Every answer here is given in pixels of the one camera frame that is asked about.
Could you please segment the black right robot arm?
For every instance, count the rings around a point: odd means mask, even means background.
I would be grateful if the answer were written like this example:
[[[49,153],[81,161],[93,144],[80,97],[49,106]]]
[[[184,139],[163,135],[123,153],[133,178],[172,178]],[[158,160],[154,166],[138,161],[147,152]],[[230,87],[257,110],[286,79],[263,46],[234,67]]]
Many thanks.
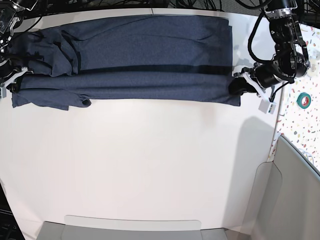
[[[7,87],[29,70],[27,67],[13,66],[7,54],[7,46],[14,37],[16,25],[23,20],[24,11],[32,11],[37,0],[2,0],[0,2],[0,97],[7,96]]]

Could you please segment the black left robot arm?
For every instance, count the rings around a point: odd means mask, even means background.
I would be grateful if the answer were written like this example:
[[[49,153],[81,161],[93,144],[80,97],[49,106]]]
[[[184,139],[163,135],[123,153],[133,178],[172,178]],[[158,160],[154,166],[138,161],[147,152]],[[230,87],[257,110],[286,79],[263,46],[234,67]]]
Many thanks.
[[[279,83],[293,84],[295,78],[304,76],[310,67],[307,44],[303,40],[299,17],[294,13],[298,4],[294,0],[261,0],[257,5],[237,1],[248,10],[260,10],[247,42],[247,50],[255,61],[252,68],[244,67],[234,74],[228,86],[233,96],[255,93],[262,96],[266,89]],[[266,18],[269,33],[274,41],[275,54],[270,60],[260,59],[252,49],[252,43],[260,22]]]

